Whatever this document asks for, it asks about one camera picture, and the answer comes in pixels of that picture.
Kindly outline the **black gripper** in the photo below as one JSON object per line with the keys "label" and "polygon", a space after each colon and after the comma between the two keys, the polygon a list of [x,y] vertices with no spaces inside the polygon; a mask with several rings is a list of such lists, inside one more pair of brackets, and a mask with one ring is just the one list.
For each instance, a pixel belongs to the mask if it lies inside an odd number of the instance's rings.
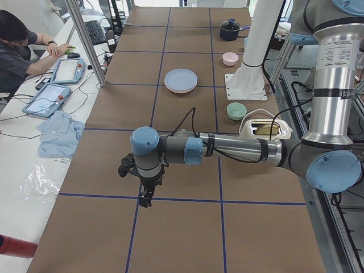
{"label": "black gripper", "polygon": [[152,205],[152,197],[155,192],[155,188],[158,185],[162,185],[163,175],[156,175],[154,177],[140,177],[140,182],[143,185],[143,191],[138,195],[139,205],[148,208]]}

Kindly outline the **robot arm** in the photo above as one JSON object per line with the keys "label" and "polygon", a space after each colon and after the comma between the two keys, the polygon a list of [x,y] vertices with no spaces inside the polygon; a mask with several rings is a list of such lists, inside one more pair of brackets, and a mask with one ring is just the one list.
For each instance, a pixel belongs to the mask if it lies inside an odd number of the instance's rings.
{"label": "robot arm", "polygon": [[139,177],[143,185],[139,205],[151,206],[166,166],[200,164],[203,157],[211,156],[243,163],[268,162],[326,193],[340,193],[358,183],[363,167],[352,152],[347,129],[362,35],[362,1],[296,1],[291,40],[318,45],[308,132],[300,140],[292,140],[290,127],[275,114],[268,119],[244,115],[238,136],[179,127],[170,135],[160,135],[151,127],[140,127],[132,132],[131,153],[118,170],[121,176]]}

